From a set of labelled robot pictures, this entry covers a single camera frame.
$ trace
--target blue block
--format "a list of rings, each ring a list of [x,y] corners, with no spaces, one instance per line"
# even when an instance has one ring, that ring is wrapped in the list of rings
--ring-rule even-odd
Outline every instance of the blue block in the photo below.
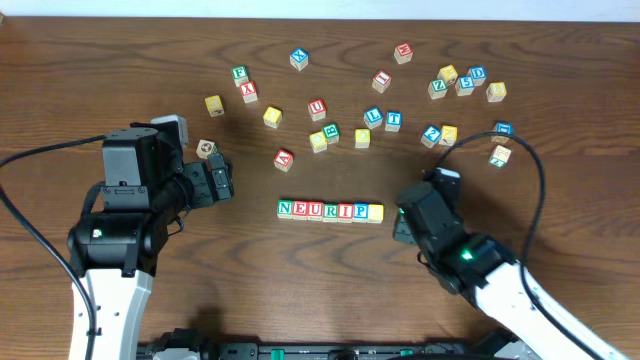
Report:
[[[389,111],[387,113],[387,124],[389,125],[402,125],[402,113]]]
[[[474,79],[484,79],[487,77],[487,72],[484,70],[484,66],[474,66],[470,70],[471,77]]]
[[[297,48],[291,53],[291,58],[296,62],[303,62],[307,57],[309,57],[309,54],[302,48]]]
[[[513,135],[513,125],[506,122],[498,121],[494,129],[495,132],[503,132],[509,135]]]
[[[370,123],[375,123],[382,120],[382,111],[378,107],[371,108],[364,113]]]
[[[437,142],[438,140],[440,140],[440,136],[442,136],[442,131],[438,130],[437,127],[431,125],[427,128],[427,131],[425,131],[422,136],[426,137],[431,142]]]
[[[369,212],[369,204],[356,203],[353,204],[353,221],[367,222]]]
[[[471,76],[461,76],[458,78],[458,81],[460,82],[460,88],[462,89],[472,89],[475,87],[475,85],[473,85],[473,79],[471,79]]]

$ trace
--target wood grain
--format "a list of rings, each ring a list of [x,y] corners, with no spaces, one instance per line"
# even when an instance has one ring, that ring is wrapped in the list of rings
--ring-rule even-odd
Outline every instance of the wood grain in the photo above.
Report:
[[[393,47],[409,41],[410,63]],[[302,72],[288,62],[310,52]],[[600,336],[640,357],[640,26],[512,22],[260,21],[221,19],[10,18],[0,28],[0,156],[106,133],[178,113],[191,147],[218,142],[234,163],[232,202],[193,212],[160,259],[141,340],[194,326],[218,339],[262,341],[475,340],[497,326],[442,290],[395,243],[393,200],[430,168],[439,149],[420,144],[429,124],[466,137],[512,122],[539,151],[548,198],[531,270]],[[245,105],[230,69],[248,67],[259,101]],[[431,101],[437,70],[484,65],[505,81],[502,103],[474,94]],[[388,71],[384,94],[371,77]],[[204,98],[226,114],[210,118]],[[322,97],[338,144],[312,154],[308,101]],[[284,110],[277,130],[262,124]],[[352,134],[364,109],[399,110],[399,133]],[[292,150],[289,173],[274,168]],[[461,213],[519,251],[535,205],[533,162],[514,144],[506,168],[487,164],[491,144],[470,144],[448,165],[463,176]],[[66,253],[89,186],[103,178],[99,145],[42,154],[2,171],[29,219]],[[387,206],[382,225],[278,221],[281,197],[364,199]],[[2,209],[0,359],[64,359],[71,338],[71,285]]]

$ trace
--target alphabet cube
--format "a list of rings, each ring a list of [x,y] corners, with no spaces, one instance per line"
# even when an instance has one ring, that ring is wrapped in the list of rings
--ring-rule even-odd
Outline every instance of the alphabet cube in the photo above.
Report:
[[[484,66],[473,66],[469,69],[467,76],[471,76],[473,85],[480,86],[487,79],[487,72],[484,70]]]
[[[282,121],[282,111],[274,108],[273,106],[269,106],[267,111],[264,112],[264,124],[272,127],[274,129],[278,128],[280,122]]]
[[[389,111],[387,113],[387,123],[384,125],[385,131],[400,131],[400,127],[402,126],[402,113]]]
[[[507,87],[504,86],[503,82],[489,84],[487,88],[487,100],[489,102],[502,101],[505,96],[507,96]]]
[[[249,82],[249,73],[246,66],[237,66],[231,69],[231,75],[233,75],[233,82],[236,83],[236,87]]]
[[[455,126],[444,125],[442,127],[442,136],[440,137],[440,145],[452,146],[458,140],[458,128]]]
[[[429,83],[429,96],[431,100],[440,99],[447,93],[447,83],[444,80],[433,80]]]
[[[451,86],[458,79],[458,72],[453,65],[447,65],[438,72],[438,79],[443,80],[447,86]]]
[[[340,130],[336,123],[323,126],[322,132],[324,133],[324,137],[327,138],[327,144],[335,144],[340,141]]]
[[[294,68],[300,71],[309,64],[309,54],[302,50],[302,48],[297,48],[291,53],[291,56],[289,56],[289,62]]]
[[[366,223],[369,204],[353,204],[353,222]]]
[[[309,103],[309,115],[311,120],[318,121],[327,117],[327,107],[322,99],[318,99]]]
[[[471,95],[475,85],[473,85],[473,79],[471,76],[460,76],[456,81],[456,94],[458,96]]]
[[[322,221],[324,215],[324,204],[321,202],[309,202],[309,211],[307,213],[309,220]]]
[[[513,125],[502,122],[502,121],[498,121],[496,123],[496,126],[493,127],[493,131],[513,135]],[[491,141],[497,142],[500,144],[506,144],[509,141],[509,138],[505,136],[492,136]]]
[[[404,64],[411,61],[413,56],[413,49],[409,43],[396,46],[396,50],[393,52],[393,57],[396,58],[398,64]]]
[[[196,154],[200,159],[207,160],[207,157],[218,152],[218,147],[213,141],[200,140],[196,148]]]
[[[422,138],[420,142],[423,143],[426,147],[432,148],[435,144],[440,140],[440,136],[442,136],[442,132],[438,130],[437,127],[431,125],[427,128],[427,130],[422,134]]]
[[[382,125],[382,111],[378,107],[373,107],[364,113],[364,123],[369,129],[377,128]]]
[[[511,150],[502,145],[498,145],[495,149],[493,149],[493,152],[491,153],[489,164],[495,165],[497,167],[503,167],[507,164],[510,155]]]
[[[291,165],[293,165],[293,155],[284,150],[279,150],[273,159],[273,164],[278,169],[288,172],[291,169]]]
[[[293,201],[280,200],[278,201],[278,217],[280,219],[291,219],[293,210]]]
[[[366,149],[371,143],[371,132],[369,129],[356,129],[356,148]]]
[[[211,115],[211,117],[224,114],[224,108],[222,107],[222,101],[220,100],[219,95],[210,96],[204,99],[204,103],[207,105],[207,110],[209,110],[209,115]]]
[[[242,92],[242,99],[245,103],[258,100],[258,92],[256,91],[256,85],[253,81],[240,85],[240,91]]]
[[[368,222],[371,224],[380,224],[384,220],[384,205],[369,204]]]
[[[294,220],[307,220],[309,203],[306,201],[294,201],[291,218]]]
[[[391,85],[391,75],[381,70],[373,77],[373,84],[371,86],[382,94],[387,90],[389,85]]]
[[[327,150],[327,138],[322,131],[309,135],[309,141],[314,153]]]
[[[338,204],[338,222],[353,222],[353,204]]]
[[[338,222],[338,205],[324,204],[323,222]]]

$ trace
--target brown wooden surface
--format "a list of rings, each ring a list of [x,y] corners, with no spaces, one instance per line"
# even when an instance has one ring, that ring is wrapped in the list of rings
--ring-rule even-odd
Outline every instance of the brown wooden surface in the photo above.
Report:
[[[394,45],[413,60],[397,65]],[[301,46],[310,64],[296,71]],[[442,150],[420,144],[429,124],[466,137],[512,122],[546,166],[548,197],[531,271],[600,336],[640,357],[640,26],[489,22],[338,22],[10,18],[0,28],[0,156],[124,128],[177,113],[189,122],[186,160],[201,138],[235,165],[231,203],[191,213],[162,252],[141,340],[192,326],[218,338],[263,341],[475,340],[497,325],[442,290],[391,239],[394,198]],[[245,64],[259,101],[245,105],[231,68]],[[505,81],[502,103],[486,84],[431,101],[441,66],[484,65]],[[384,69],[385,94],[371,88]],[[210,118],[204,98],[220,94],[226,114]],[[312,123],[322,97],[327,121]],[[267,128],[267,106],[284,110]],[[372,132],[356,150],[363,111],[399,110],[400,133]],[[308,135],[328,121],[342,136],[313,154]],[[461,213],[518,252],[535,205],[533,162],[513,143],[506,168],[487,164],[492,144],[460,149]],[[292,150],[289,173],[274,168]],[[2,171],[25,215],[61,249],[82,199],[103,178],[99,145],[43,154]],[[382,225],[278,221],[281,198],[370,200]],[[64,359],[72,326],[69,279],[6,210],[0,237],[0,359]]]

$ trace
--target white background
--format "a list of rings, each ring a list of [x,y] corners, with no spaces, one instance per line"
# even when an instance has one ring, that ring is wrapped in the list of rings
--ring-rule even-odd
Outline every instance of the white background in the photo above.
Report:
[[[0,0],[7,16],[640,21],[640,0]]]

